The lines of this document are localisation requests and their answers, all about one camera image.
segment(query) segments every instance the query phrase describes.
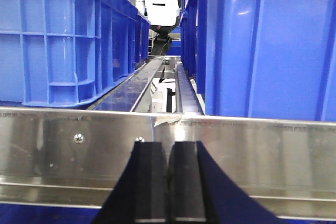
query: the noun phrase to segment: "blue surface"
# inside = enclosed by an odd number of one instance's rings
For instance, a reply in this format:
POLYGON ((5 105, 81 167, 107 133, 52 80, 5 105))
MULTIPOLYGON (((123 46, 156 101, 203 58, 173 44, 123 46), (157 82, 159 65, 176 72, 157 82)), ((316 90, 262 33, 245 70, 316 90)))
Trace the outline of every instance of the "blue surface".
POLYGON ((0 5, 6 6, 0 12, 1 102, 89 104, 134 72, 144 50, 136 50, 135 31, 148 37, 137 28, 148 22, 128 0, 0 0, 0 5))
POLYGON ((98 209, 0 204, 1 224, 90 224, 98 209))
POLYGON ((166 55, 180 56, 181 55, 181 42, 177 40, 173 40, 172 45, 169 51, 166 53, 166 55))
POLYGON ((336 0, 187 0, 182 60, 206 113, 336 121, 335 20, 336 0))

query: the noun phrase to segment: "metal bar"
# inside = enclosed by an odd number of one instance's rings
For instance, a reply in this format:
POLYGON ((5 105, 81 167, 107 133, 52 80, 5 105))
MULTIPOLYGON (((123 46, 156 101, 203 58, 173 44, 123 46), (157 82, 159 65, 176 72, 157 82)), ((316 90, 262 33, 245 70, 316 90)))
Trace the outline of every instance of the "metal bar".
POLYGON ((278 216, 336 220, 336 123, 182 114, 2 107, 0 202, 99 207, 137 137, 167 157, 175 141, 201 140, 278 216))
POLYGON ((88 110, 134 111, 156 72, 162 68, 164 57, 155 57, 134 75, 95 102, 88 110))
POLYGON ((176 111, 184 114, 203 115, 195 90, 187 77, 182 62, 175 66, 176 111))

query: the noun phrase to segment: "metal channel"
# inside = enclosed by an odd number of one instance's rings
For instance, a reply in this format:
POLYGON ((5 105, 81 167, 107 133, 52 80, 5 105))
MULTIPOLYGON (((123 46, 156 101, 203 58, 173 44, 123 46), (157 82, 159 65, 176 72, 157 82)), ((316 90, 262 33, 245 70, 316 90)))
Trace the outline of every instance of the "metal channel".
POLYGON ((155 57, 134 75, 103 96, 88 110, 134 111, 155 74, 163 69, 164 57, 155 57))
POLYGON ((175 65, 176 111, 184 114, 203 115, 194 88, 187 77, 182 62, 175 65))
POLYGON ((139 137, 201 140, 277 215, 336 220, 336 123, 181 114, 0 108, 0 202, 100 207, 139 137))

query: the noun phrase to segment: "white robot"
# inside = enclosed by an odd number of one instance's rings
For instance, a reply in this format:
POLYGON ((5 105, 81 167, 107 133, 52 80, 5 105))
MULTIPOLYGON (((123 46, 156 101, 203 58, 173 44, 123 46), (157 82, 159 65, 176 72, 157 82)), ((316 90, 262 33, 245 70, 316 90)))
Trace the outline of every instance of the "white robot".
POLYGON ((180 23, 181 0, 135 0, 139 12, 147 10, 151 30, 157 32, 151 55, 165 55, 172 40, 168 35, 180 23))

